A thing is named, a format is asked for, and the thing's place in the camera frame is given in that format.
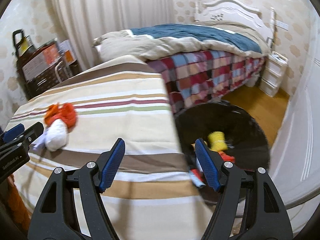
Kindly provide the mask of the yellow foam net bundle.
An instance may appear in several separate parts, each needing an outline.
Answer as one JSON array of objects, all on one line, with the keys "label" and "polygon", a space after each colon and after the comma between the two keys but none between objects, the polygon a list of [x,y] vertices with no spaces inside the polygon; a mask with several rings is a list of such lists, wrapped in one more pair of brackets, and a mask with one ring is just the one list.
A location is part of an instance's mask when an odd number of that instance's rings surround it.
[{"label": "yellow foam net bundle", "polygon": [[210,142],[211,150],[215,152],[221,152],[228,150],[228,146],[225,142],[225,135],[223,132],[213,132],[208,135],[208,140]]}]

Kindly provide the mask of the black trash bin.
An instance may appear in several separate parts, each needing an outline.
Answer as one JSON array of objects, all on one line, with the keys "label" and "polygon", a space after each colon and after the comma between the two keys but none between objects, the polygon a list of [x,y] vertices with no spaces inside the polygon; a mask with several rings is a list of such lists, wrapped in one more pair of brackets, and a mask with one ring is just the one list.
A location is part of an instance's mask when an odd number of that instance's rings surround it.
[{"label": "black trash bin", "polygon": [[201,103],[174,115],[182,152],[190,169],[196,168],[196,155],[192,144],[196,139],[208,141],[212,132],[223,132],[235,165],[249,171],[270,165],[267,137],[256,120],[244,109],[221,102]]}]

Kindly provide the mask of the red and white wrapper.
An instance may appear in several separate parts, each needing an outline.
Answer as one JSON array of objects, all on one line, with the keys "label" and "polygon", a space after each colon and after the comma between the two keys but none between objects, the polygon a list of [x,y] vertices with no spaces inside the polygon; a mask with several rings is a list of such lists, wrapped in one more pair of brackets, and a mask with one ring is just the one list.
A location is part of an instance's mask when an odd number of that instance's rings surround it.
[{"label": "red and white wrapper", "polygon": [[71,103],[59,105],[59,112],[54,116],[53,122],[47,126],[46,148],[54,152],[67,144],[68,131],[77,122],[77,114]]}]

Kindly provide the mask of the dark woven basket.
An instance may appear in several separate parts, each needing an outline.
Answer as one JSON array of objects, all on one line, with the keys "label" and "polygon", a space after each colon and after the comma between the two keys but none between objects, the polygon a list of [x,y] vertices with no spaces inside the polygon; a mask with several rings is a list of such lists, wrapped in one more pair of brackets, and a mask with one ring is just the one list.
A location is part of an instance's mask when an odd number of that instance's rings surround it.
[{"label": "dark woven basket", "polygon": [[30,100],[58,84],[71,78],[73,73],[63,62],[59,62],[44,70],[38,76],[25,83],[27,99]]}]

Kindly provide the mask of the white door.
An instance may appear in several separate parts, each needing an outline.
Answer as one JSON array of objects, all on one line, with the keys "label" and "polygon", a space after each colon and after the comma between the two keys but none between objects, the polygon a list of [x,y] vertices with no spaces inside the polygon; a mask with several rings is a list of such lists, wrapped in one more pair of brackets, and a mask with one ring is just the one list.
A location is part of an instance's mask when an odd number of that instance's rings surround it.
[{"label": "white door", "polygon": [[319,14],[311,17],[310,48],[271,150],[269,174],[286,206],[293,233],[319,205]]}]

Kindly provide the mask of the cardboard box with labels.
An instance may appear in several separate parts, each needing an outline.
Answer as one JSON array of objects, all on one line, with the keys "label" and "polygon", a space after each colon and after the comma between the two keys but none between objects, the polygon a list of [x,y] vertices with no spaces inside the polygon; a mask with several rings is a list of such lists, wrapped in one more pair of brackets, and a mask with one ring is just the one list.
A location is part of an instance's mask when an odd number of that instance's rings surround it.
[{"label": "cardboard box with labels", "polygon": [[55,64],[60,58],[56,43],[46,46],[39,54],[33,56],[23,67],[23,75],[26,81],[30,81],[39,76]]}]

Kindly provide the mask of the striped bed cover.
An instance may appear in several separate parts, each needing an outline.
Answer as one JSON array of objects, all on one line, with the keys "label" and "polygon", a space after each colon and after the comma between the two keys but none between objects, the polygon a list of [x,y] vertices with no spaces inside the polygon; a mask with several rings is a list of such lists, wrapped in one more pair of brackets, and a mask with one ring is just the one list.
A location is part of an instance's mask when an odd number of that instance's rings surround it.
[{"label": "striped bed cover", "polygon": [[105,210],[120,239],[200,239],[212,211],[193,185],[161,75],[124,56],[93,67],[21,106],[7,124],[43,122],[47,108],[71,103],[76,124],[61,150],[30,149],[14,174],[31,215],[54,168],[81,168],[125,141],[125,156]]}]

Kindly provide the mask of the black hand trolley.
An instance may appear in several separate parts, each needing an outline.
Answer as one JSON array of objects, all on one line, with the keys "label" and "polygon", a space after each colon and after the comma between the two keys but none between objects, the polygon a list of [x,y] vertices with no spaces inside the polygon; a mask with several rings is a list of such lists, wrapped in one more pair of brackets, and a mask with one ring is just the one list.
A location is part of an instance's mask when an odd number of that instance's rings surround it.
[{"label": "black hand trolley", "polygon": [[30,99],[30,93],[27,88],[27,81],[22,68],[33,55],[35,47],[30,37],[25,36],[23,29],[18,29],[12,33],[12,42],[15,48],[15,56],[17,59],[16,69],[18,74],[18,80],[23,88],[26,98]]}]

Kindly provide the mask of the white plastic drawer unit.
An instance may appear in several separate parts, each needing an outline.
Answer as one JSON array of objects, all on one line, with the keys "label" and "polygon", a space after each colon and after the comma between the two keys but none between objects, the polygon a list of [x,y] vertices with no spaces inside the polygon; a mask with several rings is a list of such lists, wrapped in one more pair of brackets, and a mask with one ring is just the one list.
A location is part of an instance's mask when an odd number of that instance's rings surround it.
[{"label": "white plastic drawer unit", "polygon": [[273,51],[268,55],[259,88],[270,97],[274,97],[282,83],[288,59],[280,53]]}]

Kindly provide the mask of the plaid bed sheet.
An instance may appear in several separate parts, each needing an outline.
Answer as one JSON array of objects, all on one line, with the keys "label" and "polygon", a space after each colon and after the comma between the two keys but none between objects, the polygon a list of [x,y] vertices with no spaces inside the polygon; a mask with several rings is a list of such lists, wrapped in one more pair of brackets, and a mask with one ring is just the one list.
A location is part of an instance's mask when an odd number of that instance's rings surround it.
[{"label": "plaid bed sheet", "polygon": [[179,53],[146,63],[162,75],[172,112],[220,98],[260,73],[266,57],[242,57],[225,51]]}]

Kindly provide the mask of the cream curtain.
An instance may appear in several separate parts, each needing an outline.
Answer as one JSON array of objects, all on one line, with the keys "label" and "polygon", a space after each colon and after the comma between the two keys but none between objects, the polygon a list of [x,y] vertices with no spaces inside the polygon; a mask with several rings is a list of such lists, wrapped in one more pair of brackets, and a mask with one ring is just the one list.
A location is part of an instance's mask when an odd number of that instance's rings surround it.
[{"label": "cream curtain", "polygon": [[173,0],[51,0],[82,70],[97,64],[93,40],[105,33],[175,21]]}]

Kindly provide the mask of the beige and blue duvet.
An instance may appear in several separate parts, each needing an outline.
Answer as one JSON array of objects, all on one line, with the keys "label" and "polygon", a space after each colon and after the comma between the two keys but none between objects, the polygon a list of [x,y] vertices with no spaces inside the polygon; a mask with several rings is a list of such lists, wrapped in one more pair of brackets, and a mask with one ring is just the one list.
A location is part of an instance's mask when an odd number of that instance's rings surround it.
[{"label": "beige and blue duvet", "polygon": [[270,46],[258,31],[230,21],[204,24],[160,24],[105,33],[94,39],[93,48],[102,62],[124,55],[154,61],[178,53],[205,50],[229,52],[238,56],[267,56]]}]

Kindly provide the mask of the white wooden headboard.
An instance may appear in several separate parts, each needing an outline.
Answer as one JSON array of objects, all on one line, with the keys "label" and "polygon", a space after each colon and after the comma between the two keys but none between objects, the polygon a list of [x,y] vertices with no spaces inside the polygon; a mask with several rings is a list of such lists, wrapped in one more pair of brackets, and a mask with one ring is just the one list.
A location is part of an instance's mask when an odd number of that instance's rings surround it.
[{"label": "white wooden headboard", "polygon": [[200,2],[195,0],[195,22],[232,22],[246,25],[257,31],[271,48],[276,29],[276,11],[270,8],[269,26],[262,20],[262,12],[239,0],[216,0]]}]

